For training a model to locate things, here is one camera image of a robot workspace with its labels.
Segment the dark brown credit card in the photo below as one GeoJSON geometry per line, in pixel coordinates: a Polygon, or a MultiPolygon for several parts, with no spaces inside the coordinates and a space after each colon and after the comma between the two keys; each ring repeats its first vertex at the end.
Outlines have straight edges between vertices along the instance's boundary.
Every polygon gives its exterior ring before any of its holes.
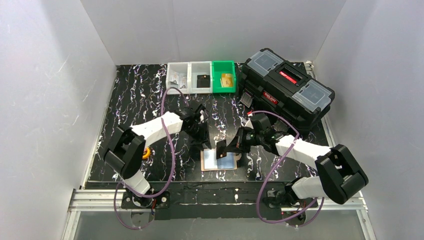
{"type": "Polygon", "coordinates": [[[227,156],[226,147],[227,147],[227,141],[225,139],[216,142],[215,152],[216,152],[217,160],[227,156]]]}

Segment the beige leather card holder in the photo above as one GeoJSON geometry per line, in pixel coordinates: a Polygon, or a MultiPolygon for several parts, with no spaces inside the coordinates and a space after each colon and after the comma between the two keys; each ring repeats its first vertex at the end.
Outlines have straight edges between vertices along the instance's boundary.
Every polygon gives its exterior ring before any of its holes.
{"type": "Polygon", "coordinates": [[[228,152],[226,156],[218,158],[215,148],[205,149],[200,152],[201,170],[203,172],[236,170],[241,157],[240,153],[228,152]]]}

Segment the white silver credit card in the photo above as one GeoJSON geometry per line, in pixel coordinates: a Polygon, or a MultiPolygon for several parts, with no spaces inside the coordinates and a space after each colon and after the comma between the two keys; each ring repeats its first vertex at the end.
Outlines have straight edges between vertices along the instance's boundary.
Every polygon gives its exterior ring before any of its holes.
{"type": "Polygon", "coordinates": [[[186,74],[179,74],[178,75],[178,88],[179,89],[186,89],[188,84],[187,84],[187,75],[186,74]]]}

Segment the yellow VIP credit card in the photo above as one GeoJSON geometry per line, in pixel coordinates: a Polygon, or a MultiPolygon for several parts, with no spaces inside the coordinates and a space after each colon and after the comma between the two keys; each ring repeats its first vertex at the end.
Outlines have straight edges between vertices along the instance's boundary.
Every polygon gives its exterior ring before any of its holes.
{"type": "Polygon", "coordinates": [[[234,86],[234,78],[231,73],[222,73],[220,84],[222,88],[232,88],[234,86]]]}

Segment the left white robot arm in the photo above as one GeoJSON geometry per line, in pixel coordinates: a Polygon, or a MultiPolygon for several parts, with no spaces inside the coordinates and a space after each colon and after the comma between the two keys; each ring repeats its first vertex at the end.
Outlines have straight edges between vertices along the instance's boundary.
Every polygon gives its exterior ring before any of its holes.
{"type": "Polygon", "coordinates": [[[151,188],[141,171],[144,151],[153,143],[167,138],[171,151],[175,151],[171,135],[185,132],[191,139],[190,145],[196,150],[210,149],[208,127],[209,112],[200,104],[196,109],[190,106],[167,111],[160,117],[142,124],[119,125],[107,146],[100,150],[101,159],[123,180],[124,185],[136,196],[155,198],[160,196],[171,183],[169,178],[157,193],[148,194],[151,188]]]}

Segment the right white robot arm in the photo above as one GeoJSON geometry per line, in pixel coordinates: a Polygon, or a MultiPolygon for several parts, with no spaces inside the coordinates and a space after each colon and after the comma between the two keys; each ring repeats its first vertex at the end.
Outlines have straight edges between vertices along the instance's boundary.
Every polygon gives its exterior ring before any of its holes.
{"type": "Polygon", "coordinates": [[[265,111],[251,114],[233,140],[219,153],[247,154],[252,146],[261,146],[281,160],[290,158],[317,172],[316,176],[298,177],[285,185],[278,197],[286,201],[329,198],[343,205],[369,183],[365,171],[345,145],[316,145],[301,140],[299,133],[291,135],[276,130],[265,111]]]}

